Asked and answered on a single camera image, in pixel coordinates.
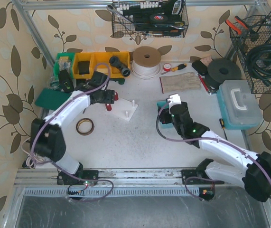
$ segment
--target yellow storage bin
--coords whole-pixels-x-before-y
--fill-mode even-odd
[[[94,68],[99,63],[106,63],[110,68],[110,78],[111,80],[118,81],[120,84],[124,83],[125,77],[121,74],[119,69],[111,67],[109,64],[109,59],[112,56],[117,56],[121,62],[123,62],[130,69],[130,54],[129,52],[92,52],[92,53],[76,53],[74,57],[74,62],[72,66],[73,78],[76,79],[91,79],[93,75]],[[89,71],[87,75],[80,75],[78,71],[78,62],[80,61],[90,61]],[[98,66],[98,71],[107,74],[107,67],[105,65]]]
[[[93,53],[76,53],[74,57],[74,62],[72,65],[72,74],[73,78],[76,79],[90,79],[92,77],[93,71],[91,71],[91,58],[92,58]],[[78,62],[81,61],[90,61],[90,66],[89,66],[89,71],[90,74],[87,75],[80,75],[78,71]]]

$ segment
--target gray floor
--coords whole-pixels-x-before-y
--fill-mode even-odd
[[[217,188],[216,199],[116,197],[95,203],[25,196],[18,228],[268,228],[260,202],[240,188]]]

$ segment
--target black wire mesh basket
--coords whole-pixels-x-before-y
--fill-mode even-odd
[[[177,15],[166,16],[162,14],[159,7],[151,9],[143,9],[142,13],[140,4],[143,1],[126,1],[113,2],[113,6],[117,9],[120,6],[128,6],[129,10],[124,10],[123,15],[132,21],[128,22],[123,18],[112,14],[112,37],[130,37],[139,44],[143,39],[148,37],[163,38],[184,38],[189,26],[188,15],[185,3],[181,6],[181,12]],[[132,15],[131,9],[139,9]]]
[[[232,44],[243,67],[251,93],[253,94],[271,93],[271,77],[262,74],[267,79],[257,79],[249,71],[249,66],[246,64],[246,56],[251,49],[265,43],[271,43],[271,18],[268,17],[269,15],[256,15],[245,18],[243,21],[249,26],[248,29],[237,22],[234,23],[242,32],[241,35],[238,35],[236,31],[229,28]],[[263,70],[271,70],[271,62],[267,62],[271,54],[263,55],[264,60],[258,60],[256,64]]]

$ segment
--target screwdriver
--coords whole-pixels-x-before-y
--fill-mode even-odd
[[[178,66],[172,68],[172,69],[171,69],[171,72],[175,72],[175,71],[177,71],[177,70],[184,69],[185,67],[187,67],[187,63],[182,63],[182,64],[180,64],[180,65],[178,65]]]
[[[221,124],[222,130],[224,131],[225,139],[228,140],[226,132],[225,132],[224,120],[222,118],[220,119],[220,124]]]

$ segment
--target clear plastic lid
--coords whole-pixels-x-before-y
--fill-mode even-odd
[[[236,125],[258,125],[262,114],[246,80],[226,80],[220,85],[228,119]]]

